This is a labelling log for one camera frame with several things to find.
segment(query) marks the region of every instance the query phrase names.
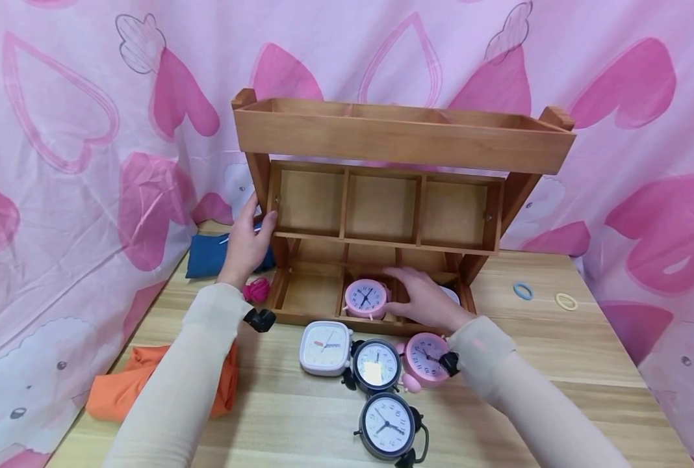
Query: person's left hand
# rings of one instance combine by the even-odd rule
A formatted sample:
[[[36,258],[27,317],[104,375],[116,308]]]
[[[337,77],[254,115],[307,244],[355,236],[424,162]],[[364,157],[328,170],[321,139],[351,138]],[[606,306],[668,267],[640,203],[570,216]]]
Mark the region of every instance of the person's left hand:
[[[218,283],[227,283],[243,291],[246,280],[261,265],[269,250],[274,225],[277,224],[277,212],[270,211],[264,217],[261,231],[253,231],[253,217],[258,201],[255,193],[248,199],[238,220],[233,223],[227,242],[227,256],[222,271],[217,277]]]

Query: black alarm clock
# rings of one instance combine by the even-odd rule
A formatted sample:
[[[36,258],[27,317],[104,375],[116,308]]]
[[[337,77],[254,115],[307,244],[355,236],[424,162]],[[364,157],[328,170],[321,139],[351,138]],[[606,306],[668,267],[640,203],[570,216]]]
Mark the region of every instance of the black alarm clock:
[[[412,444],[415,434],[425,431],[425,449],[417,458]],[[376,393],[370,397],[360,414],[359,435],[363,445],[373,457],[395,462],[397,468],[411,468],[422,463],[428,453],[430,435],[422,415],[417,409],[395,393]]]
[[[368,395],[398,391],[396,383],[402,373],[400,356],[394,346],[381,339],[352,343],[352,365],[342,373],[348,389],[360,389]]]

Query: yellow hair tie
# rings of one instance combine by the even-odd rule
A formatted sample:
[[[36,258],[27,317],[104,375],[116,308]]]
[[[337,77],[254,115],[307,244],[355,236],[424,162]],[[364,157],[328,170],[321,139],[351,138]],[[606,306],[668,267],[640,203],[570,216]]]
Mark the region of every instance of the yellow hair tie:
[[[573,299],[572,296],[565,294],[564,292],[558,292],[555,294],[555,302],[557,302],[561,309],[569,312],[573,312],[574,310],[578,309],[578,302]]]

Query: wrist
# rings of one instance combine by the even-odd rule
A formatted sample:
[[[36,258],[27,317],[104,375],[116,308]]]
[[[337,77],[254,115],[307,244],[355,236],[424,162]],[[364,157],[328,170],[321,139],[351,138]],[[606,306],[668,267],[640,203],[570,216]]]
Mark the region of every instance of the wrist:
[[[446,317],[444,329],[450,331],[451,335],[455,334],[456,331],[459,331],[464,327],[464,325],[474,320],[473,314],[459,306],[455,306],[444,315]]]
[[[217,281],[215,282],[227,283],[228,285],[233,286],[238,291],[243,291],[243,287],[246,285],[247,280],[248,275],[243,275],[239,272],[228,271],[223,268],[217,277]]]

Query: pink yarn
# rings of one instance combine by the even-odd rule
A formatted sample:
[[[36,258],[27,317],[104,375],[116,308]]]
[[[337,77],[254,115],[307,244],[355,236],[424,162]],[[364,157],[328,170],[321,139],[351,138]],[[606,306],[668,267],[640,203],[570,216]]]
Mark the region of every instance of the pink yarn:
[[[243,298],[248,302],[264,302],[269,295],[269,280],[257,278],[243,287]]]

